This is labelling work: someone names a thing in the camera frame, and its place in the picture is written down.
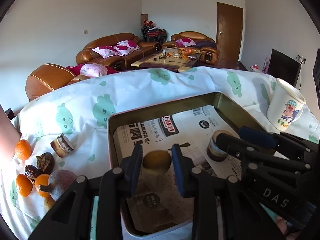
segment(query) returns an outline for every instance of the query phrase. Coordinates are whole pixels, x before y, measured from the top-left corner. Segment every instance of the black circle label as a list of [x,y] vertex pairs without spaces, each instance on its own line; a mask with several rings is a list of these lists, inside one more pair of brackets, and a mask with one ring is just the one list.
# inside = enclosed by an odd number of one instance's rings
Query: black circle label
[[207,122],[207,121],[205,121],[205,120],[201,120],[200,122],[199,122],[199,125],[200,125],[200,127],[201,128],[203,128],[203,129],[208,129],[209,128],[209,123]]
[[147,208],[156,208],[160,204],[160,198],[157,194],[149,193],[144,196],[143,203]]

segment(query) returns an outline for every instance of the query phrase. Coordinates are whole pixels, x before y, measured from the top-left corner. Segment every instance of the mug rim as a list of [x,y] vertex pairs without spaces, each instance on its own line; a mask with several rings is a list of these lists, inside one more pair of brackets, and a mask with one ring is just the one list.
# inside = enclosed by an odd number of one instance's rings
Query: mug rim
[[300,93],[298,89],[296,89],[293,85],[289,84],[287,81],[276,78],[277,84],[281,86],[287,93],[289,93],[294,99],[299,101],[301,104],[306,104],[306,99],[304,96]]

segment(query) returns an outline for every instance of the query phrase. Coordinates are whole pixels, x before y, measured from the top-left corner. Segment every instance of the baking tray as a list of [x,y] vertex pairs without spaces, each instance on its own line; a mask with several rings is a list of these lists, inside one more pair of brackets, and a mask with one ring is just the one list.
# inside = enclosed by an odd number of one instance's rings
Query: baking tray
[[[238,132],[239,128],[241,128],[242,126],[247,126],[259,131],[266,132],[265,129],[248,112],[246,112],[236,102],[220,92],[213,92],[194,97],[171,100],[161,104],[137,108],[110,116],[108,120],[108,131],[110,153],[109,158],[111,168],[118,167],[119,163],[121,163],[122,161],[122,154],[121,152],[116,151],[113,137],[116,129],[119,126],[137,122],[145,122],[148,120],[160,118],[167,115],[173,115],[207,105],[214,106],[215,110],[221,116],[221,118],[228,125],[230,125],[235,132]],[[172,228],[168,228],[152,234],[146,234],[144,232],[137,231],[134,228],[126,200],[121,201],[121,213],[127,231],[131,235],[142,239],[147,239],[170,232],[190,222],[186,221],[185,223],[179,224]]]

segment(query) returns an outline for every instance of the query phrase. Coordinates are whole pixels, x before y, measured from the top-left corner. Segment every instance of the white wall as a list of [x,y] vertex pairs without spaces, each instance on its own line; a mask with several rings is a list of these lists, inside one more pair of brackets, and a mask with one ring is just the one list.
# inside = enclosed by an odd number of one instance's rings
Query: white wall
[[320,48],[320,35],[298,0],[246,0],[246,26],[241,62],[263,67],[272,49],[295,59],[306,58],[301,67],[301,93],[320,120],[312,70]]
[[140,14],[141,0],[16,0],[0,23],[3,109],[28,102],[26,78],[40,65],[75,65],[77,53],[103,36],[140,36]]
[[200,32],[216,40],[218,2],[244,9],[244,39],[245,0],[142,0],[142,13],[148,13],[149,20],[166,29],[168,40],[183,31]]

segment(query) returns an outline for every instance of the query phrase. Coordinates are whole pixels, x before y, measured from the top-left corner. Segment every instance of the door frame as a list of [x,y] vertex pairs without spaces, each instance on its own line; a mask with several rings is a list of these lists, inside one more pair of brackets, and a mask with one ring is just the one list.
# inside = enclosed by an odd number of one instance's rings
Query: door frame
[[[238,6],[234,6],[234,5],[227,4],[227,3],[217,2],[217,33],[216,33],[217,49],[218,49],[218,38],[219,38],[219,4],[226,4],[226,5],[230,5],[230,6],[233,6],[233,7],[238,7]],[[241,40],[240,40],[240,45],[239,45],[239,57],[240,57],[240,51],[241,51],[241,45],[242,45],[243,20],[244,20],[244,14],[242,13]]]

